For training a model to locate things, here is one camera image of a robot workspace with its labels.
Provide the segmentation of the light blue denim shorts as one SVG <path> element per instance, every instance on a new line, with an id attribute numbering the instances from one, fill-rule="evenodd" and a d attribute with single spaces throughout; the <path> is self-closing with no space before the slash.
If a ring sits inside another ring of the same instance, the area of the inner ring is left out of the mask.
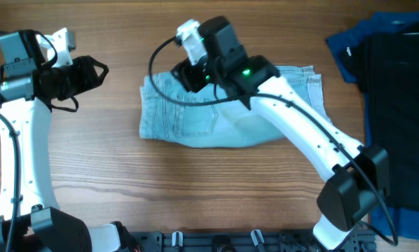
<path id="1" fill-rule="evenodd" d="M 283 138 L 283 134 L 241 101 L 202 106 L 225 91 L 209 84 L 187 92 L 168 72 L 146 76 L 140 88 L 139 135 L 192 148 L 244 148 Z"/>

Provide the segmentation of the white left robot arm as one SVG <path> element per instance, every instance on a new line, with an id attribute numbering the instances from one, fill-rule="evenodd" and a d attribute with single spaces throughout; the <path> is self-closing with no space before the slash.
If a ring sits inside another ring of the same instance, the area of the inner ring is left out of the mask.
<path id="1" fill-rule="evenodd" d="M 61 211 L 50 175 L 53 100 L 99 87 L 108 67 L 72 57 L 73 31 L 0 31 L 0 251 L 119 251 L 114 223 L 88 227 Z"/>

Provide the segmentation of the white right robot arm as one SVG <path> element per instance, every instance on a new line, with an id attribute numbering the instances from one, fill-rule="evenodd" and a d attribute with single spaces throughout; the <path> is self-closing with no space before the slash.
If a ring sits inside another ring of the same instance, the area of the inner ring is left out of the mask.
<path id="1" fill-rule="evenodd" d="M 270 61 L 248 56 L 225 17 L 188 20 L 174 41 L 187 58 L 172 74 L 186 90 L 221 86 L 308 158 L 324 181 L 317 198 L 322 215 L 312 233 L 326 250 L 338 249 L 365 215 L 384 204 L 390 193 L 387 152 L 344 134 L 303 101 Z"/>

